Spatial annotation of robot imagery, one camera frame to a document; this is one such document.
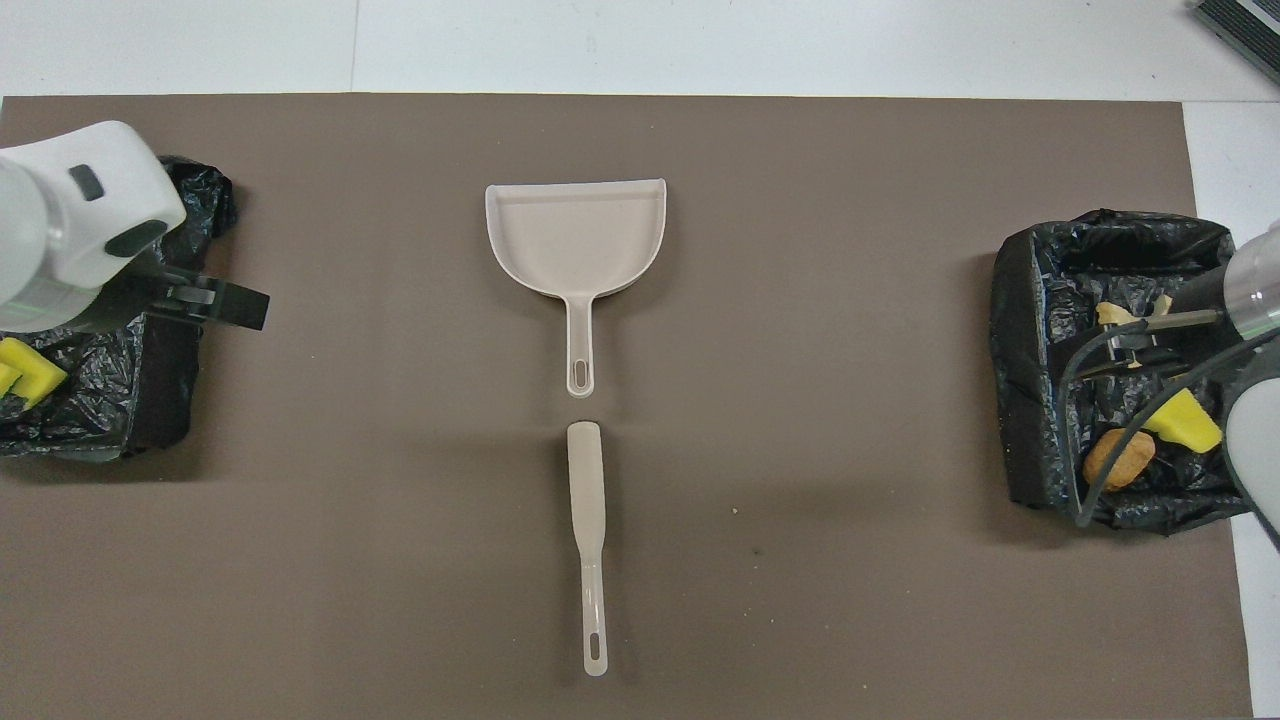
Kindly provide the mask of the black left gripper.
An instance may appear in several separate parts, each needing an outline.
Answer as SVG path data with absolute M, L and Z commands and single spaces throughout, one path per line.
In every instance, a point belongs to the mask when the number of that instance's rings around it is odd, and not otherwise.
M 128 323 L 138 315 L 182 323 L 215 322 L 262 331 L 270 307 L 268 293 L 163 263 L 143 251 L 111 278 L 95 300 L 97 323 Z

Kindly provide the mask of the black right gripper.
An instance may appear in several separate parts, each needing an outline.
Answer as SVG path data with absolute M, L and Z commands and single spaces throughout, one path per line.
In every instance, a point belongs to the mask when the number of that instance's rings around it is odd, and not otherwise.
M 1149 310 L 1134 319 L 1147 323 L 1143 332 L 1107 340 L 1082 361 L 1078 375 L 1134 375 L 1161 378 L 1184 374 L 1233 346 L 1233 323 L 1225 302 L 1222 266 L 1162 293 Z

